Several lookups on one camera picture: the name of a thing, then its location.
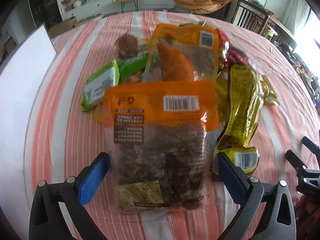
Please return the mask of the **small yellow foil packet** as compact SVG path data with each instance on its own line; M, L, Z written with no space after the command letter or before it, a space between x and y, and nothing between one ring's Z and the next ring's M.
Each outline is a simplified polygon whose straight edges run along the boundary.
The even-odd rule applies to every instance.
M280 102L266 75L259 75L259 80L263 90L263 100L265 106L280 106Z

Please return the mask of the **yellow foil snack bag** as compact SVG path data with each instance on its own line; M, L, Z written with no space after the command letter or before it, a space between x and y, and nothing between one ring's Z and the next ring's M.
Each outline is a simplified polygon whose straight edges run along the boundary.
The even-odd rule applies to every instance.
M229 118L213 151L213 172L218 174L217 154L225 153L234 165L252 173L260 154L249 143L258 127L264 105L259 75L249 66L235 64L228 71Z

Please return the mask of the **red label snack bag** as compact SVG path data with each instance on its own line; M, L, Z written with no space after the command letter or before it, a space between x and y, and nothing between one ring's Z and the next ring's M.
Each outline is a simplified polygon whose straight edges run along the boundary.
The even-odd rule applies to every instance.
M219 37L219 66L218 72L228 69L234 64L251 67L252 62L245 53L236 48L229 37L221 30L215 29Z

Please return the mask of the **orange clear nut bag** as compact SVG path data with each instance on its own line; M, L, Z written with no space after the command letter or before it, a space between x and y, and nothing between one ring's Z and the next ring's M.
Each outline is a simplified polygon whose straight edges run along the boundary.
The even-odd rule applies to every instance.
M209 135L219 124L213 81L110 87L94 116L104 126L120 211L207 203Z

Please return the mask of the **orange peanut snack bag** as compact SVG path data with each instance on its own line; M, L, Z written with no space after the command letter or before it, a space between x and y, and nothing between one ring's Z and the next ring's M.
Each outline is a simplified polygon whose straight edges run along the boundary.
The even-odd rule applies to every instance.
M148 43L142 81L217 79L220 41L217 30L203 23L160 23Z

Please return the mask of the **green label snack bag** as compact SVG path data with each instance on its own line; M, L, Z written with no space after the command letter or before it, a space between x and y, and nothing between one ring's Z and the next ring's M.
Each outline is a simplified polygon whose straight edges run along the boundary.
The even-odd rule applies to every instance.
M148 60L148 53L129 59L112 60L91 74L85 84L81 100L83 112L94 109L104 98L105 91L125 83L141 82Z

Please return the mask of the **striped pink white tablecloth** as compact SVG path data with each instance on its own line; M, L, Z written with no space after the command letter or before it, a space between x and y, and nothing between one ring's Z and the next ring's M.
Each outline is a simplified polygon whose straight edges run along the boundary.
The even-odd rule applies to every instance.
M149 38L161 22L201 20L191 14L129 12L89 22L53 39L57 55L39 87L25 141L24 174L29 199L40 180L64 181L106 150L102 124L92 113L82 112L80 102L88 76L115 57L116 39L127 31ZM286 161L285 153L292 150L309 168L318 168L316 157L301 142L303 137L309 137L319 143L319 116L306 87L270 41L221 20L213 19L212 24L248 52L257 71L268 76L276 91L280 105L261 110L251 140L260 153L254 174L266 183L284 179L293 203L299 205L302 196L296 191L296 172ZM217 239L238 209L223 185L213 183L208 190L213 203L207 209L117 215L109 211L114 200L106 195L110 185L111 178L106 176L87 207L108 239Z

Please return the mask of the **white storage box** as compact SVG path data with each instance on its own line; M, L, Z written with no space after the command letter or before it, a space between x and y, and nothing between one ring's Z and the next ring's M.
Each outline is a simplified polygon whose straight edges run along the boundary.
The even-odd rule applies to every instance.
M13 227L29 223L23 179L25 136L37 91L55 55L42 25L1 65L1 209Z

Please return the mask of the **orange lounge chair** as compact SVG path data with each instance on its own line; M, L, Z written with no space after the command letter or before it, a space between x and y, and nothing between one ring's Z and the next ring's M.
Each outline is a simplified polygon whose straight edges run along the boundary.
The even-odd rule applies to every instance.
M178 7L193 14L206 15L222 9L232 0L173 0Z

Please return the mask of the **cardboard box on floor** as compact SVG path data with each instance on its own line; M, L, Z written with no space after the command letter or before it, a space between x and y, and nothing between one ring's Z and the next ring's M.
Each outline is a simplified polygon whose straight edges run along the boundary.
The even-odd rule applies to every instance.
M49 37L52 39L52 38L55 38L55 37L67 32L67 31L73 29L76 22L77 22L77 19L74 16L74 17L70 17L70 18L58 23L57 25L51 27L48 30Z

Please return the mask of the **white tv cabinet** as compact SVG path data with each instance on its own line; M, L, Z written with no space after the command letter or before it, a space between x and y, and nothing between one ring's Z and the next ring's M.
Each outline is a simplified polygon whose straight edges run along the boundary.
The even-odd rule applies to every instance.
M173 0L143 0L139 4L140 10L152 10L157 8L171 8L174 6ZM135 11L133 2L125 4L124 12ZM122 13L120 4L116 4L115 0L95 0L74 8L61 14L61 18L66 20L70 17L76 17L77 20L87 18L96 14L111 14L114 12Z

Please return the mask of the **red flower vase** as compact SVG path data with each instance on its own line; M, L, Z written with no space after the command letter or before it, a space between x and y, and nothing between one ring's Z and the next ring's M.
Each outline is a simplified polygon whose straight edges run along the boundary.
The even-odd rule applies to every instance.
M61 4L64 9L64 12L67 12L73 9L72 0L61 0Z

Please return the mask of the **small wooden bench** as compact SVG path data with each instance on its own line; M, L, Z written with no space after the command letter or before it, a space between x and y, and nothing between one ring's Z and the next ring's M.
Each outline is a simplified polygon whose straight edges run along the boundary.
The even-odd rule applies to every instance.
M125 4L133 2L135 11L139 11L139 4L143 0L115 0L116 4L120 4L121 12L124 13L125 11Z

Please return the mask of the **black tall cabinet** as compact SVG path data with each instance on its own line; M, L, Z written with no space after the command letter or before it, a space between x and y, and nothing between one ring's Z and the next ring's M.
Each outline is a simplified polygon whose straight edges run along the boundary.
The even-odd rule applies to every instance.
M28 0L34 23L37 27L51 27L62 22L57 0Z

